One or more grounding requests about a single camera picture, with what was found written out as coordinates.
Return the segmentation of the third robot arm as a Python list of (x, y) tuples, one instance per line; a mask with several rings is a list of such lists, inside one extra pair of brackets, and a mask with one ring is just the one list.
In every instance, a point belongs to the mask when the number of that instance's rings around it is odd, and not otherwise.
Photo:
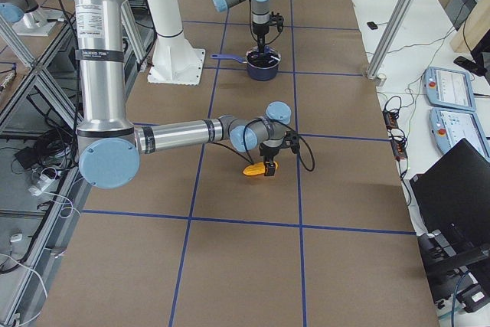
[(61, 10), (42, 8), (36, 0), (1, 0), (1, 16), (20, 36), (47, 37), (65, 21)]

